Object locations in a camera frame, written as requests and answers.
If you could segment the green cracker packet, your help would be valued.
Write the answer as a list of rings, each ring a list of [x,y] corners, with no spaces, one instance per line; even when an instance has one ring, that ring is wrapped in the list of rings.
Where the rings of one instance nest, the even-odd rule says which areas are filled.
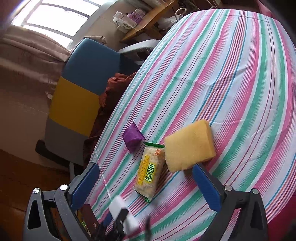
[[[154,143],[144,143],[144,145],[134,190],[147,202],[151,202],[165,163],[165,147]]]

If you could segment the white foam block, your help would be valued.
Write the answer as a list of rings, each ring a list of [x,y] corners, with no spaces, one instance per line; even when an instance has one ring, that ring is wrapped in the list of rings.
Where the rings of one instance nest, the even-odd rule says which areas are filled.
[[[139,224],[120,195],[114,197],[109,204],[109,212],[125,235],[131,235],[139,229]]]

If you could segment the blue yellow grey headboard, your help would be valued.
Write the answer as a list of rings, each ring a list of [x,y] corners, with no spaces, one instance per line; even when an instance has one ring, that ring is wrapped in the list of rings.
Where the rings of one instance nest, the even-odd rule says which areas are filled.
[[[83,165],[83,143],[89,138],[100,108],[99,96],[116,73],[131,75],[139,65],[85,38],[72,51],[55,88],[46,122],[48,151]]]

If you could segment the purple snack packet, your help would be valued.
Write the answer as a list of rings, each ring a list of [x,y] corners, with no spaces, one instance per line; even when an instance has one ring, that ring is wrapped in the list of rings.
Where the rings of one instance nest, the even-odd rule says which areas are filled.
[[[131,125],[125,129],[122,137],[130,153],[133,153],[137,146],[145,139],[144,135],[140,132],[134,122],[132,122]]]

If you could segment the pink window curtain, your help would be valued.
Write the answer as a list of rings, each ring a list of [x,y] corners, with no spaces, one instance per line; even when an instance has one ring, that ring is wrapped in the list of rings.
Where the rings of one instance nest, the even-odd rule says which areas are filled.
[[[50,37],[11,25],[1,32],[1,86],[33,89],[51,99],[69,56]]]

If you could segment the purple small box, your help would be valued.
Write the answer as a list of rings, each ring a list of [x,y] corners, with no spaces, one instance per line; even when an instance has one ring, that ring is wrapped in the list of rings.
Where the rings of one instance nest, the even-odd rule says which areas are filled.
[[[147,13],[142,9],[136,9],[127,15],[128,18],[139,24]]]

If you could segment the striped bed sheet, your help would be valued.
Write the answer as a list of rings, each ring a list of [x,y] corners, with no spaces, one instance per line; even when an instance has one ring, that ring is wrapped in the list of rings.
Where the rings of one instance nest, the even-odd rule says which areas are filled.
[[[198,240],[212,211],[190,171],[163,168],[146,202],[134,190],[144,146],[123,141],[135,123],[150,143],[208,121],[216,157],[206,164],[223,184],[259,190],[271,239],[293,218],[295,46],[282,24],[251,11],[217,9],[182,18],[159,42],[122,96],[95,146],[99,180],[87,203],[98,220],[120,195],[154,240]]]

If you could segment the dark red blanket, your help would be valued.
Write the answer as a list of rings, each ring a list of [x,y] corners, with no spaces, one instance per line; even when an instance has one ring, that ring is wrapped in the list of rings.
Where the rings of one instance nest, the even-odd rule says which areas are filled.
[[[99,110],[93,124],[92,131],[89,138],[83,143],[83,162],[84,168],[90,162],[91,155],[94,148],[109,120],[112,112],[119,103],[122,95],[126,91],[128,85],[131,83],[137,72],[131,75],[124,75],[116,73],[107,81],[107,86],[104,92],[99,96]]]

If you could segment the yellow sponge block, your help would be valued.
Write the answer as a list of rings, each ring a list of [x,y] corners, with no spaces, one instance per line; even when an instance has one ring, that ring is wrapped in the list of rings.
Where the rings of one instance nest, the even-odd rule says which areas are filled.
[[[164,138],[166,165],[171,173],[192,168],[216,156],[210,125],[198,120]]]

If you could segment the white product box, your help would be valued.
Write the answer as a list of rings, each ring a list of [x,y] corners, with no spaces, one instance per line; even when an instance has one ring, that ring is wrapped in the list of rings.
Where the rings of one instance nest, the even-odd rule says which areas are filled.
[[[138,25],[134,20],[119,11],[113,16],[113,22],[117,24],[117,29],[125,34]]]

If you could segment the wooden side table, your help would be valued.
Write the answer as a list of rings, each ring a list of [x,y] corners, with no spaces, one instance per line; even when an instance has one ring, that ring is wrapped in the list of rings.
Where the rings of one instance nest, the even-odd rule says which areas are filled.
[[[128,43],[142,33],[147,34],[152,39],[161,40],[163,36],[154,26],[154,24],[177,3],[178,1],[165,1],[160,6],[157,6],[156,8],[149,11],[144,16],[143,20],[134,29],[126,33],[126,35],[120,40],[120,42]]]

